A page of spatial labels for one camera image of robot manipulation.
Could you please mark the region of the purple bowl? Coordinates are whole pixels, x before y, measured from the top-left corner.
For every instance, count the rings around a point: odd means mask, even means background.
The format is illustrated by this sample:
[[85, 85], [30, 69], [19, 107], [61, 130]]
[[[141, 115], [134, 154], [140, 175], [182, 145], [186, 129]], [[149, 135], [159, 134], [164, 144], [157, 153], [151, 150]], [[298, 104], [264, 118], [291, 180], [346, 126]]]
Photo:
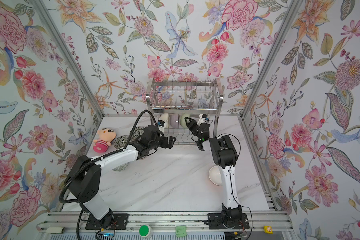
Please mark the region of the purple bowl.
[[170, 126], [173, 129], [179, 129], [180, 128], [179, 114], [169, 114], [169, 117], [170, 117]]

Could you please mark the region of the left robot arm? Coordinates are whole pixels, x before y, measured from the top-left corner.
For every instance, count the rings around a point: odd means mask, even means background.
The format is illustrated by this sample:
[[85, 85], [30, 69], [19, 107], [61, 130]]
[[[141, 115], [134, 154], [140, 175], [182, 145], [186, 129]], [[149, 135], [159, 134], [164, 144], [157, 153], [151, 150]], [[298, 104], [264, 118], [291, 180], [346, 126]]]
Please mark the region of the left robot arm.
[[153, 155], [159, 149], [172, 149], [176, 138], [166, 137], [161, 128], [149, 125], [142, 134], [132, 132], [125, 145], [110, 153], [88, 157], [80, 156], [65, 181], [60, 195], [61, 203], [76, 203], [97, 221], [110, 221], [112, 210], [99, 193], [114, 169]]

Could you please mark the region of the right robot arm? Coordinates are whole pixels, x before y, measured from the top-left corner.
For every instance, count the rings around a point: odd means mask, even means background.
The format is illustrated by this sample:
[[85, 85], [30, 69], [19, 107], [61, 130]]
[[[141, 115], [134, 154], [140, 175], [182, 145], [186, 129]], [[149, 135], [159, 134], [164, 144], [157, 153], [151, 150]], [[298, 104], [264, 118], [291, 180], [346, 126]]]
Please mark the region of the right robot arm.
[[221, 177], [221, 186], [224, 189], [221, 224], [233, 229], [236, 224], [242, 221], [242, 205], [239, 203], [236, 193], [235, 167], [241, 151], [237, 151], [231, 140], [233, 135], [221, 134], [211, 138], [209, 135], [210, 124], [202, 115], [198, 121], [184, 118], [186, 127], [197, 137], [196, 145], [199, 150], [211, 154], [214, 164], [217, 166]]

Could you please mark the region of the green bowl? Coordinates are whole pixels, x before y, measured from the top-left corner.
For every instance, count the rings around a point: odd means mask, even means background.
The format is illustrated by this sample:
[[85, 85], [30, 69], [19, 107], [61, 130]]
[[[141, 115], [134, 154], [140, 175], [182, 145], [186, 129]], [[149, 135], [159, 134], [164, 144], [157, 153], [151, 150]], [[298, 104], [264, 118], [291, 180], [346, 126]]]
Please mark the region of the green bowl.
[[180, 116], [180, 125], [183, 129], [187, 129], [185, 118], [189, 118], [189, 117], [190, 117], [190, 114], [182, 114]]

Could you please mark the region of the orange white bowl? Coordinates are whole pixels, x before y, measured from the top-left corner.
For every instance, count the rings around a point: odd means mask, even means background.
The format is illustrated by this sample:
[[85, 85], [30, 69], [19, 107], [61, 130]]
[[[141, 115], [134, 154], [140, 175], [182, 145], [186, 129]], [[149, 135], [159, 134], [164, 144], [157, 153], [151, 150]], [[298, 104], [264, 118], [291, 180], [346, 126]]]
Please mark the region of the orange white bowl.
[[222, 174], [220, 166], [213, 166], [209, 169], [208, 178], [216, 186], [222, 186]]

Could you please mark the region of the cream bowl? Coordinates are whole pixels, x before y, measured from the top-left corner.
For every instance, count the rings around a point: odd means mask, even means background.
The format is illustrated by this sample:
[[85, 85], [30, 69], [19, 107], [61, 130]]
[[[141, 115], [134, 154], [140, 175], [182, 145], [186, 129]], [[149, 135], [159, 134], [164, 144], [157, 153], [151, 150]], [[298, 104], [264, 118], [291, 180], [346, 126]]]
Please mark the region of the cream bowl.
[[164, 113], [160, 116], [159, 118], [160, 121], [164, 122], [164, 127], [168, 128], [169, 127], [169, 121], [170, 121], [170, 116], [167, 113]]

